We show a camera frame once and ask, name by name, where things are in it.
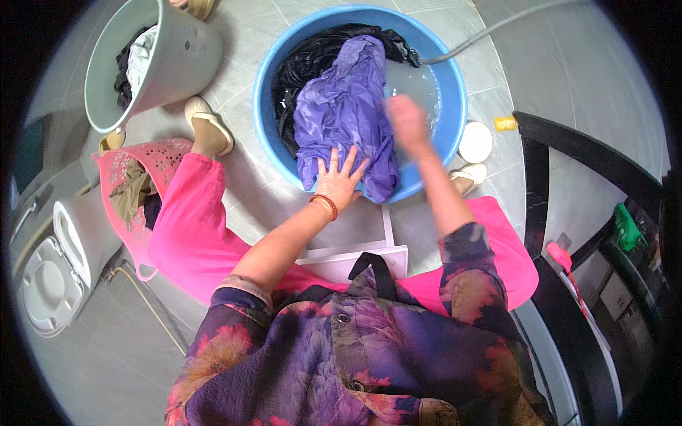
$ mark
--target floral jacket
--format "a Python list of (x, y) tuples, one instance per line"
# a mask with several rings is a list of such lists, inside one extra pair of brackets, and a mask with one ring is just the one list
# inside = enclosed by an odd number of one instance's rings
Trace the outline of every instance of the floral jacket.
[(553, 425), (485, 228), (441, 241), (434, 314), (371, 268), (344, 293), (313, 286), (279, 311), (226, 278), (173, 385), (167, 425)]

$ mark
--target gold bracelet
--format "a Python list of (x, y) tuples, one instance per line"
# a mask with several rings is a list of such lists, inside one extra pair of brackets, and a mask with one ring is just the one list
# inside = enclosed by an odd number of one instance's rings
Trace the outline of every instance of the gold bracelet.
[(331, 214), (333, 215), (333, 219), (331, 220), (334, 222), (336, 218), (339, 216), (338, 210), (336, 208), (336, 205), (334, 204), (334, 201), (330, 200), (329, 197), (325, 197), (324, 195), (320, 194), (315, 194), (312, 197), (310, 197), (310, 200), (308, 202), (312, 202), (315, 199), (319, 199), (325, 202), (327, 207), (329, 207), (329, 210), (331, 210)]

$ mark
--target pink pants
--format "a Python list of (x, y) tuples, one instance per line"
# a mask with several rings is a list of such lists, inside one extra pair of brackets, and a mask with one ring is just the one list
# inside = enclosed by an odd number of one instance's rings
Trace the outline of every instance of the pink pants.
[[(171, 281), (209, 304), (216, 286), (251, 248), (225, 227), (221, 202), (225, 175), (221, 163), (188, 153), (182, 159), (163, 199), (149, 242), (149, 258)], [(528, 300), (537, 287), (537, 271), (526, 249), (493, 197), (468, 200), (476, 220), (485, 225), (495, 266), (507, 288), (511, 310)], [(443, 268), (399, 279), (425, 308), (447, 315), (439, 298)], [(313, 285), (344, 291), (348, 284), (331, 283), (294, 264), (277, 290), (304, 290)]]

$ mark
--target red bracelet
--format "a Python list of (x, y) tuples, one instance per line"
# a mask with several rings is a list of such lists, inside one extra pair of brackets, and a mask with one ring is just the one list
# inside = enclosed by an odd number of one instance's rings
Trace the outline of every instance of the red bracelet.
[(334, 218), (331, 220), (332, 222), (334, 222), (336, 218), (339, 217), (339, 210), (336, 209), (334, 201), (330, 200), (329, 197), (325, 197), (324, 195), (315, 194), (312, 197), (310, 197), (310, 201), (308, 202), (312, 202), (315, 198), (319, 198), (320, 200), (327, 203), (327, 206), (331, 209), (331, 212), (334, 214)]

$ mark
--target jacket button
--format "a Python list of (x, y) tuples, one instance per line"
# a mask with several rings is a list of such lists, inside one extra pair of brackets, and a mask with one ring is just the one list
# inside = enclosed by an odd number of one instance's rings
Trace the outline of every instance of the jacket button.
[(364, 392), (365, 391), (365, 386), (358, 382), (357, 380), (354, 380), (350, 383), (348, 383), (348, 389), (352, 391), (357, 391), (357, 392)]

